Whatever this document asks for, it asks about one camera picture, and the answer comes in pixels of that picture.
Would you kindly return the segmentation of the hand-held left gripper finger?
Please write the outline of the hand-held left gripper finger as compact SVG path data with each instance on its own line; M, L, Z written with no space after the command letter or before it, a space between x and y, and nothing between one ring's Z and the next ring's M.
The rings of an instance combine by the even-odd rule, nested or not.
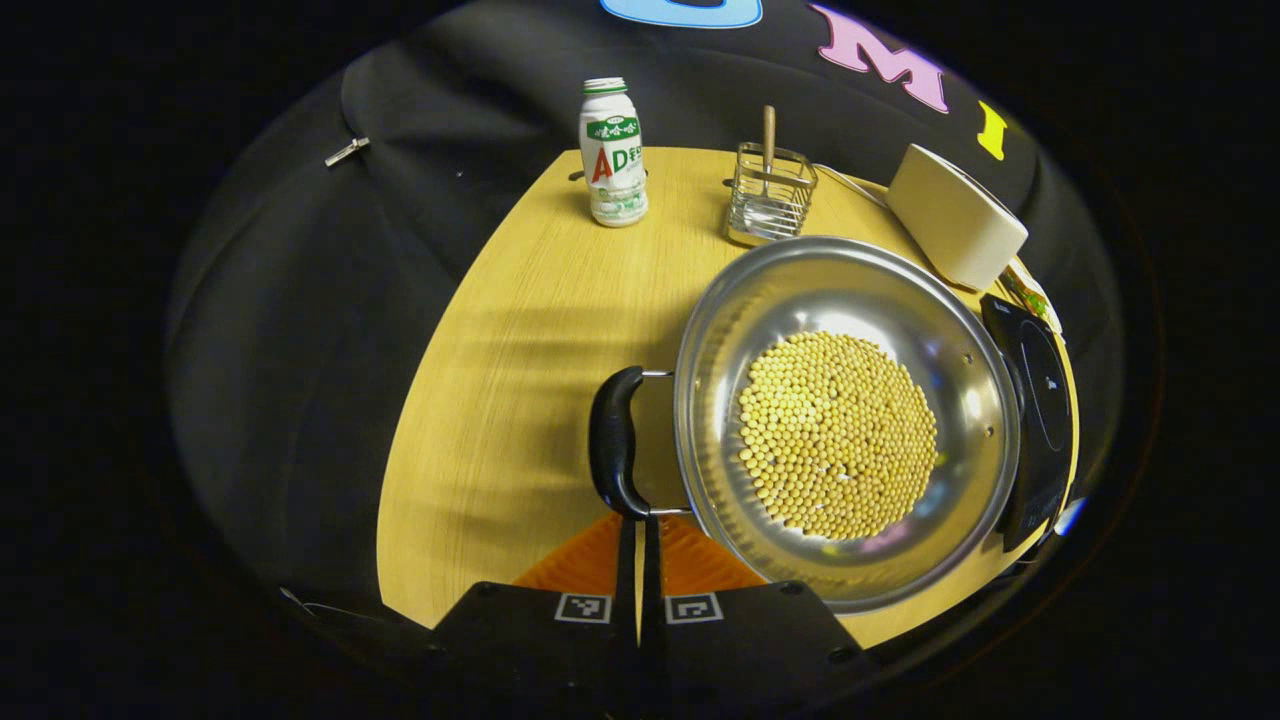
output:
M640 603L644 717L814 717L868 689L877 662L804 583L671 594L645 524Z
M637 656L632 523L608 516L524 583L476 582L431 632L462 717L627 717Z

